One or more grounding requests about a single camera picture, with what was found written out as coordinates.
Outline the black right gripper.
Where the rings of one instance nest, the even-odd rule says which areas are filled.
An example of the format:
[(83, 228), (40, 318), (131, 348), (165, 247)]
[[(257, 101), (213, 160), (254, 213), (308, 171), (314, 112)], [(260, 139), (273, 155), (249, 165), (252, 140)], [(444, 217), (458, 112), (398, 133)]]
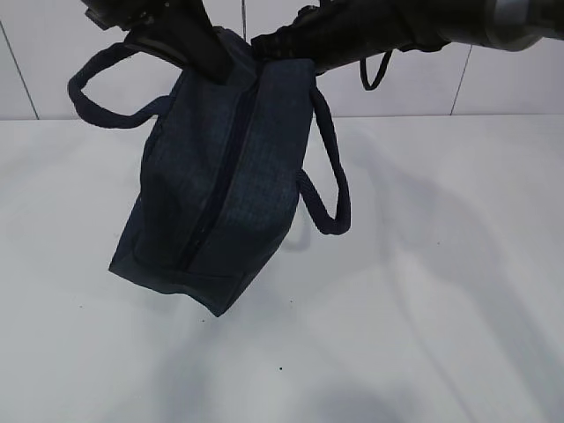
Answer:
[(421, 1), (322, 1), (305, 6), (292, 24), (251, 40), (256, 57), (278, 61), (309, 59), (315, 73), (351, 63), (367, 74), (367, 60), (382, 55), (379, 75), (386, 73), (394, 50), (417, 40), (423, 21)]

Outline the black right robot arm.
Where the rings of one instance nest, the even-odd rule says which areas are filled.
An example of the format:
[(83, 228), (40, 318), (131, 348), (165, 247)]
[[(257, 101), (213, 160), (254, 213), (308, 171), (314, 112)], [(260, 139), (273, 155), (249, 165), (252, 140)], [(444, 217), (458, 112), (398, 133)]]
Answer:
[(251, 46), (271, 60), (310, 59), (324, 73), (392, 50), (433, 53), (459, 43), (516, 52), (562, 37), (561, 1), (356, 0), (304, 7)]

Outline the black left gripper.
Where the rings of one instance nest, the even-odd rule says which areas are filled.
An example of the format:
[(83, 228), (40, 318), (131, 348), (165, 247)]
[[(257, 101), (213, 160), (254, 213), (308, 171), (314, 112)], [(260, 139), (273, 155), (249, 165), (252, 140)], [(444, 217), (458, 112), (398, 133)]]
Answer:
[(234, 61), (219, 39), (202, 1), (85, 0), (85, 15), (101, 30), (119, 27), (124, 43), (180, 69), (193, 67), (225, 84)]

